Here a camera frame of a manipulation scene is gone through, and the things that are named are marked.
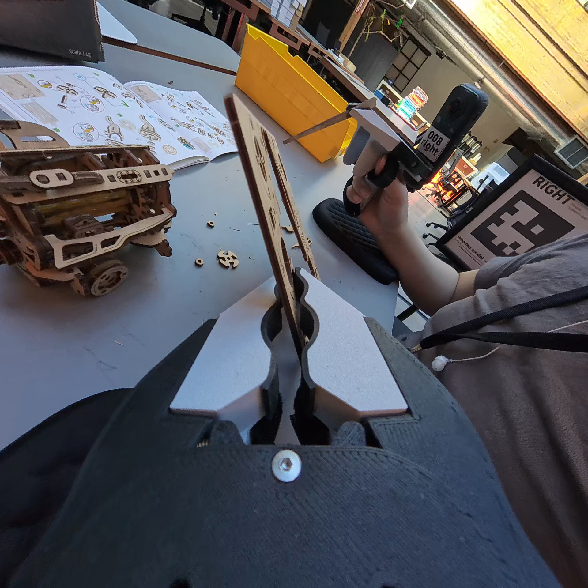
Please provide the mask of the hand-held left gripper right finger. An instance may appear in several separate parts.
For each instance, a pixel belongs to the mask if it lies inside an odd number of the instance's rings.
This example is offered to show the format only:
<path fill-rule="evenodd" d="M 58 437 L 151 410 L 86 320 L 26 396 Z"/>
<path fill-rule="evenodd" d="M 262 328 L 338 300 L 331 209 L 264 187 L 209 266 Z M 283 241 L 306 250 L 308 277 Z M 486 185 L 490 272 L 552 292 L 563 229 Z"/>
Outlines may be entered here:
<path fill-rule="evenodd" d="M 313 277 L 295 270 L 304 338 L 294 400 L 297 436 L 330 436 L 345 422 L 408 413 L 401 388 L 367 318 Z"/>

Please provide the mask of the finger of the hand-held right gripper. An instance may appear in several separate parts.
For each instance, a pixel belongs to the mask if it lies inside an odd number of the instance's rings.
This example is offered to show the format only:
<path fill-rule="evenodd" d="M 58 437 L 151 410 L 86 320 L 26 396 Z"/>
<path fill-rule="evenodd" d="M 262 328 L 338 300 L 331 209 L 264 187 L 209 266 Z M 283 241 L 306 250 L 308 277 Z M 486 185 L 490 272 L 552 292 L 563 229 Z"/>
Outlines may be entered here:
<path fill-rule="evenodd" d="M 378 98 L 355 105 L 349 115 L 388 151 L 400 143 L 415 147 L 416 130 Z"/>

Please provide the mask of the black cardboard box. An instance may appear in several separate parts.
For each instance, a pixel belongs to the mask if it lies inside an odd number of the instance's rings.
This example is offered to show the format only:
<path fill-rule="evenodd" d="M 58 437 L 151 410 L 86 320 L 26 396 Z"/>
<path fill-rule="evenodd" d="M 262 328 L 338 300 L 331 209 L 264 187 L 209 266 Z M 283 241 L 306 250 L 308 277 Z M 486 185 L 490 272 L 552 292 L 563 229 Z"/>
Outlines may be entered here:
<path fill-rule="evenodd" d="M 104 60 L 96 1 L 1 1 L 1 45 Z"/>

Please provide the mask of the person's right hand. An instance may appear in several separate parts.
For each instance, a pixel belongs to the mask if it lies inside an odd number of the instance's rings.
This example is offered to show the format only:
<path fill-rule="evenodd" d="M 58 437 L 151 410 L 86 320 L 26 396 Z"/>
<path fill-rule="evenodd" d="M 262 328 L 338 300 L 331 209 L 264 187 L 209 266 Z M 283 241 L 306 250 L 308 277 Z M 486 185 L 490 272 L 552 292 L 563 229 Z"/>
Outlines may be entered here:
<path fill-rule="evenodd" d="M 365 179 L 353 177 L 344 196 L 359 207 L 359 220 L 379 245 L 395 243 L 408 231 L 408 190 L 402 170 L 383 189 L 372 189 Z"/>

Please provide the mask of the black quilted wrist rest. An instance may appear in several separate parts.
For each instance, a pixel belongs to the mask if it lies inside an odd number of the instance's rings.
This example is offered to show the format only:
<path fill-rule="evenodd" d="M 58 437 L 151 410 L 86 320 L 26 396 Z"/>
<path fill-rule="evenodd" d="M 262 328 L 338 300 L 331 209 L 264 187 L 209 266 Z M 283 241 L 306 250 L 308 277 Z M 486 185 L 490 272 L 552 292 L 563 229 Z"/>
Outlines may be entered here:
<path fill-rule="evenodd" d="M 321 231 L 359 268 L 383 285 L 398 281 L 398 274 L 360 219 L 347 213 L 343 201 L 326 199 L 312 213 Z"/>

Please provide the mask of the colourful glowing stack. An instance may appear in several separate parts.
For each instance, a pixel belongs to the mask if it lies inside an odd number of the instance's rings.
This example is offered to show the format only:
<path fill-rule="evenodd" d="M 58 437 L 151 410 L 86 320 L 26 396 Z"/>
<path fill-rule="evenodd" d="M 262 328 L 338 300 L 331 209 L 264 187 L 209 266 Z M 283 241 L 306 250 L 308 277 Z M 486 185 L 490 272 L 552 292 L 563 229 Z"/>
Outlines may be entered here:
<path fill-rule="evenodd" d="M 394 108 L 399 116 L 410 122 L 428 100 L 428 94 L 417 86 L 406 97 L 400 99 Z"/>

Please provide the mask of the framed marker sign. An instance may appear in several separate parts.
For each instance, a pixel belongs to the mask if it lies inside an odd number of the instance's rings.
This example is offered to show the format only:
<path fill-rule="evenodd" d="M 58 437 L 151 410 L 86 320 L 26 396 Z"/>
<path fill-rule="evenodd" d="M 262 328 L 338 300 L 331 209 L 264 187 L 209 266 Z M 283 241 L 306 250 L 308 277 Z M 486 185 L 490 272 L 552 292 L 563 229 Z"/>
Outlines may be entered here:
<path fill-rule="evenodd" d="M 535 155 L 432 246 L 455 267 L 480 269 L 587 231 L 587 186 Z"/>

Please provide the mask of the dark cloth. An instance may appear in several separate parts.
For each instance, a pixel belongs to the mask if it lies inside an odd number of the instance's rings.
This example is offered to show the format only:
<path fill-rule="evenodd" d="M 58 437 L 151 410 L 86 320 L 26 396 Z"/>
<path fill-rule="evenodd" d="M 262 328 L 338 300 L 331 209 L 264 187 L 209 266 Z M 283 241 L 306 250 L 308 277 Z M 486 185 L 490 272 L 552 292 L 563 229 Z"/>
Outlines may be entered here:
<path fill-rule="evenodd" d="M 61 510 L 99 434 L 132 392 L 72 403 L 1 451 L 1 587 L 8 587 Z"/>

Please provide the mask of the person's right forearm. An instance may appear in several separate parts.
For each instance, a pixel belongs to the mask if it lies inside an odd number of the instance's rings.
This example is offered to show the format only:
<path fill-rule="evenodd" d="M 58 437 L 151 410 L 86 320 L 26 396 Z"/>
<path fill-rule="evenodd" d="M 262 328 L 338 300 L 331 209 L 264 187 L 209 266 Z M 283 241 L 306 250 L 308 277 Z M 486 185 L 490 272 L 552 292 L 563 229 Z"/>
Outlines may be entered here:
<path fill-rule="evenodd" d="M 420 310 L 431 316 L 452 301 L 458 272 L 432 254 L 407 224 L 374 229 L 373 234 L 395 268 L 402 289 Z"/>

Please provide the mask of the instruction booklet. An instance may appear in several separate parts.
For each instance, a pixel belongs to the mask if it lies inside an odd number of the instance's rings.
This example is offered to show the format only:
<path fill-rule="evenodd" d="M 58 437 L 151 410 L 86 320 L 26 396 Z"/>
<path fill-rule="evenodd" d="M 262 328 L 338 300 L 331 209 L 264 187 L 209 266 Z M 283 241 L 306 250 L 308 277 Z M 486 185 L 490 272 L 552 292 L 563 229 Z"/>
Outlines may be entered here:
<path fill-rule="evenodd" d="M 228 120 L 198 92 L 83 66 L 1 68 L 1 109 L 70 146 L 146 145 L 174 170 L 237 151 Z"/>

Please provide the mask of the person's grey shirt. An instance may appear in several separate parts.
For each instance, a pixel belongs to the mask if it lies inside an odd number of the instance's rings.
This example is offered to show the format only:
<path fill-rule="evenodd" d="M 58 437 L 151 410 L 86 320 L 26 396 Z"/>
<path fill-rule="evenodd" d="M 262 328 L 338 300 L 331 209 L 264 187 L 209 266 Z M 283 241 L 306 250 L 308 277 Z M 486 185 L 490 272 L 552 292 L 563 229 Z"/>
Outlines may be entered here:
<path fill-rule="evenodd" d="M 440 307 L 414 346 L 468 320 L 587 286 L 587 234 L 478 270 L 469 296 Z M 462 339 L 420 351 L 456 359 L 437 378 L 487 447 L 529 539 L 564 587 L 587 587 L 587 352 Z"/>

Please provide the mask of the thin wooden stick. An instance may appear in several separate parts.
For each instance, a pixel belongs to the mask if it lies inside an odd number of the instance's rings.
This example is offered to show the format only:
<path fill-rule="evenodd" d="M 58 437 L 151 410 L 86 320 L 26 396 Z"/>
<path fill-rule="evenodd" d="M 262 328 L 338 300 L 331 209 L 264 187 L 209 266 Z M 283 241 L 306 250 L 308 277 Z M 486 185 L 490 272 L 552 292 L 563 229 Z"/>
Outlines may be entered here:
<path fill-rule="evenodd" d="M 349 118 L 351 118 L 351 113 L 354 110 L 359 110 L 359 109 L 373 109 L 375 105 L 375 102 L 368 100 L 365 103 L 361 103 L 361 104 L 349 104 L 348 107 L 345 109 L 344 112 L 337 114 L 329 119 L 327 119 L 326 121 L 323 121 L 309 129 L 306 129 L 304 131 L 299 132 L 296 135 L 292 135 L 289 136 L 288 138 L 286 138 L 282 144 L 287 145 L 289 143 L 292 142 L 297 142 L 302 138 L 305 138 L 306 136 L 312 135 L 316 132 L 320 132 L 324 129 L 327 129 L 331 126 L 334 126 L 335 124 L 345 121 Z"/>

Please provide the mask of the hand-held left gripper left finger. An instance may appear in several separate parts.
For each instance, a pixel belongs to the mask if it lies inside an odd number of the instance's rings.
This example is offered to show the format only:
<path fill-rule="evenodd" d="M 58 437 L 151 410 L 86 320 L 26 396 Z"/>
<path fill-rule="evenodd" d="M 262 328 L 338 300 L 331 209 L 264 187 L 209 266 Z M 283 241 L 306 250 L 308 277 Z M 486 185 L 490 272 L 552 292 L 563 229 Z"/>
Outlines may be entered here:
<path fill-rule="evenodd" d="M 281 330 L 271 277 L 219 315 L 170 410 L 230 421 L 245 443 L 272 443 L 282 416 L 272 342 Z"/>

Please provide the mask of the wooden model car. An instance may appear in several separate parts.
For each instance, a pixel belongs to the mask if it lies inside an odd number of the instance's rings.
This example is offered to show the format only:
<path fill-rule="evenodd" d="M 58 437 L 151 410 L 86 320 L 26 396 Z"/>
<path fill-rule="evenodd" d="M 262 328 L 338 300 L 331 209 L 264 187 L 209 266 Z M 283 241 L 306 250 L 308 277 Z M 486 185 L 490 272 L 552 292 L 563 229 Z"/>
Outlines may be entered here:
<path fill-rule="evenodd" d="M 118 288 L 127 245 L 170 257 L 174 170 L 147 146 L 70 146 L 42 125 L 1 121 L 1 265 L 82 296 Z"/>

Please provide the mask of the yellow plastic bin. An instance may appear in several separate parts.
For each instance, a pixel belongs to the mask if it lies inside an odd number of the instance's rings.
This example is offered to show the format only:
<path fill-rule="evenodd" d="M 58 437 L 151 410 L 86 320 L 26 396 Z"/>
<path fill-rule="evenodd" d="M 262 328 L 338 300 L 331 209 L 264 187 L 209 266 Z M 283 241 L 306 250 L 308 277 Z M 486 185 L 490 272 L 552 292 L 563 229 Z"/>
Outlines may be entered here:
<path fill-rule="evenodd" d="M 344 113 L 348 103 L 288 46 L 247 25 L 236 87 L 294 136 Z"/>

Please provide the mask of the white flat sheet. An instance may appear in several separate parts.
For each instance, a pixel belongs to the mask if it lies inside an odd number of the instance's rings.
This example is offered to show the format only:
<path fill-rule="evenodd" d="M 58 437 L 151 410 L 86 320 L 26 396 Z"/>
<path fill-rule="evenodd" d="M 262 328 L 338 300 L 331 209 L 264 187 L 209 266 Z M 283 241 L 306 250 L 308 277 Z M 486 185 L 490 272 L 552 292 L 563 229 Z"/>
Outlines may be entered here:
<path fill-rule="evenodd" d="M 98 1 L 95 2 L 97 8 L 100 34 L 107 40 L 116 40 L 131 45 L 137 44 L 137 39 L 119 20 L 117 20 L 106 8 Z"/>

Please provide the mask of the laser-cut wooden parts sheet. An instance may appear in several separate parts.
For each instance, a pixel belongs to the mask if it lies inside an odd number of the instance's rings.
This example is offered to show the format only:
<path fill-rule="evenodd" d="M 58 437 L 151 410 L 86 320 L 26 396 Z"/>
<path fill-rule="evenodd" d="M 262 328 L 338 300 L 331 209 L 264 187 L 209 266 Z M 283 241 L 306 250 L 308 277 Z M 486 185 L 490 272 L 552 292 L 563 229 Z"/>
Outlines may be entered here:
<path fill-rule="evenodd" d="M 311 275 L 320 279 L 304 230 L 292 188 L 275 139 L 234 93 L 224 97 L 224 106 L 238 148 L 249 192 L 258 217 L 263 241 L 275 276 L 279 297 L 298 355 L 308 342 L 300 327 L 300 303 L 296 297 L 295 268 L 283 240 L 281 206 L 275 191 L 278 187 L 299 249 Z"/>

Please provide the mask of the wall air vent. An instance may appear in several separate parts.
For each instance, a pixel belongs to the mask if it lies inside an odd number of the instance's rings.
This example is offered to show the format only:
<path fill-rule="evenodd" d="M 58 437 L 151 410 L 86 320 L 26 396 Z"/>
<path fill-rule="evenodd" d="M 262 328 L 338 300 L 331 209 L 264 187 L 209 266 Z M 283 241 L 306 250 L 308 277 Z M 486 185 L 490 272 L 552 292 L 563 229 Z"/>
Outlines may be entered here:
<path fill-rule="evenodd" d="M 560 143 L 554 153 L 571 169 L 587 163 L 587 143 L 578 135 Z"/>

